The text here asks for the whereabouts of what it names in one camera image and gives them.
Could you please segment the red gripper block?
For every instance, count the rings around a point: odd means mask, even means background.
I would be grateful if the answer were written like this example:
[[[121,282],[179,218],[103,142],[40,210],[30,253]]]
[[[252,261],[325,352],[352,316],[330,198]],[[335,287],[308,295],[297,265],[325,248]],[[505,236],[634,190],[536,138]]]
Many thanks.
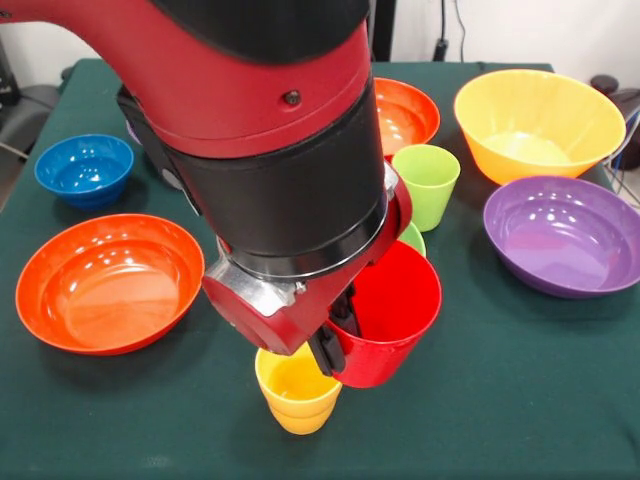
[[[263,280],[236,265],[227,245],[218,240],[219,258],[202,278],[211,304],[254,345],[291,355],[308,340],[321,373],[328,377],[341,373],[346,360],[339,338],[323,325],[329,309],[334,324],[350,335],[361,335],[351,283],[386,253],[411,220],[412,204],[403,180],[387,173],[384,184],[387,213],[377,236],[358,255],[318,277]]]

